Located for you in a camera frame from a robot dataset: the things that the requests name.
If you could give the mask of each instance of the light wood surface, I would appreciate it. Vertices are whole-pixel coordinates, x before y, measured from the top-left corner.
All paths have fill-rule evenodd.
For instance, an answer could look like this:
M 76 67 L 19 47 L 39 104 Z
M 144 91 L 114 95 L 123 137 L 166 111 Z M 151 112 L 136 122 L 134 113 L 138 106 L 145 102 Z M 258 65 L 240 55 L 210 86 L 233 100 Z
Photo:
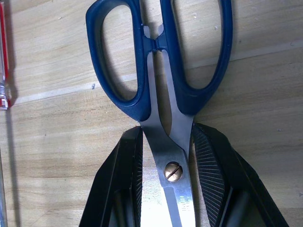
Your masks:
M 14 106 L 0 113 L 0 147 L 10 227 L 78 226 L 96 171 L 121 134 L 138 125 L 108 99 L 96 78 L 85 24 L 93 2 L 5 2 Z M 159 0 L 143 2 L 155 36 L 162 20 Z M 195 121 L 223 132 L 255 168 L 289 226 L 301 227 L 303 2 L 232 3 L 232 61 Z M 175 9 L 187 80 L 203 87 L 220 50 L 218 2 L 175 0 Z M 129 9 L 110 12 L 103 29 L 113 76 L 131 97 L 136 74 Z M 167 88 L 159 58 L 156 68 L 164 113 Z M 169 124 L 169 114 L 163 122 Z M 167 211 L 146 140 L 143 164 L 142 226 L 167 226 L 158 216 Z M 208 226 L 203 205 L 197 210 L 199 225 Z

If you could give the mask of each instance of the wooden table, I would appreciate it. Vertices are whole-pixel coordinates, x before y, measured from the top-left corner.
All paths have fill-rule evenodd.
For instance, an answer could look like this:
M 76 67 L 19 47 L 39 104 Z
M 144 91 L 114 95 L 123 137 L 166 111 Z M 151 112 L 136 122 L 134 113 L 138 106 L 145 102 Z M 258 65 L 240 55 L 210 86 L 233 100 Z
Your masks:
M 10 88 L 0 113 L 0 147 L 9 226 L 78 226 L 96 171 L 121 134 L 138 125 L 108 99 L 92 67 L 85 13 L 94 0 L 8 0 Z M 155 36 L 159 0 L 145 2 Z M 233 0 L 232 61 L 196 122 L 223 132 L 255 168 L 292 227 L 303 226 L 303 2 Z M 216 0 L 176 0 L 187 80 L 209 81 L 221 40 Z M 136 91 L 131 16 L 113 10 L 104 24 L 115 79 Z M 167 87 L 156 61 L 161 112 Z M 163 116 L 169 123 L 169 114 Z M 165 226 L 157 173 L 144 141 L 145 226 Z M 197 207 L 201 225 L 203 205 Z

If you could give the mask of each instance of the scissors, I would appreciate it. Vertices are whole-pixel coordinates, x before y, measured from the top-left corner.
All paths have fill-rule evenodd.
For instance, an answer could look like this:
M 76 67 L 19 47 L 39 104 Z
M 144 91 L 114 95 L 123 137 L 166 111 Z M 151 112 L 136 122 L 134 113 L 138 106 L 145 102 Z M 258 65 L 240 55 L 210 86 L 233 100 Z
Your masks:
M 222 15 L 221 51 L 214 76 L 203 89 L 192 88 L 186 82 L 171 0 L 160 0 L 163 25 L 155 40 L 151 39 L 149 28 L 143 24 L 140 0 L 97 0 L 86 14 L 89 49 L 97 78 L 111 101 L 140 123 L 155 160 L 173 227 L 196 226 L 188 169 L 193 119 L 219 87 L 232 49 L 231 0 L 220 0 L 219 3 Z M 127 5 L 133 19 L 138 89 L 131 100 L 124 100 L 111 83 L 102 46 L 104 19 L 119 5 Z M 169 135 L 161 124 L 158 111 L 153 67 L 153 53 L 156 51 L 161 51 L 165 60 L 172 115 Z

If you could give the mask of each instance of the brass screw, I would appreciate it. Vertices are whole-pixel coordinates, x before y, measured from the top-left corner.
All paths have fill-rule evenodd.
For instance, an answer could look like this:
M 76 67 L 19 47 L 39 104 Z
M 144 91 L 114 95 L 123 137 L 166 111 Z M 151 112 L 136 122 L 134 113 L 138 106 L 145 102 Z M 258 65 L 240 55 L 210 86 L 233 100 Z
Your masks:
M 170 182 L 176 182 L 180 180 L 183 173 L 183 169 L 177 162 L 170 162 L 164 169 L 165 178 Z

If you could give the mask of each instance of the blue scissor handle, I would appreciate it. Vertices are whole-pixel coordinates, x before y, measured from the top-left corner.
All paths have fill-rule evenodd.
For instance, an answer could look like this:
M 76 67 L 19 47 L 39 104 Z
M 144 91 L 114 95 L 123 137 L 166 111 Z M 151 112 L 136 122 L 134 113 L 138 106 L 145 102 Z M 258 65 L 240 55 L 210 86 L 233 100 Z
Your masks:
M 156 39 L 157 49 L 168 53 L 179 110 L 183 114 L 196 115 L 219 87 L 229 63 L 233 33 L 231 0 L 220 0 L 223 27 L 220 57 L 211 82 L 203 89 L 195 89 L 187 84 L 172 4 L 170 0 L 160 0 L 160 3 L 164 31 Z
M 124 100 L 109 83 L 109 73 L 102 47 L 102 25 L 106 15 L 119 5 L 127 5 L 132 13 L 134 51 L 138 90 L 131 100 Z M 86 13 L 89 49 L 97 78 L 105 93 L 123 112 L 137 121 L 145 121 L 151 114 L 148 84 L 147 55 L 154 49 L 154 41 L 144 35 L 139 0 L 97 0 Z

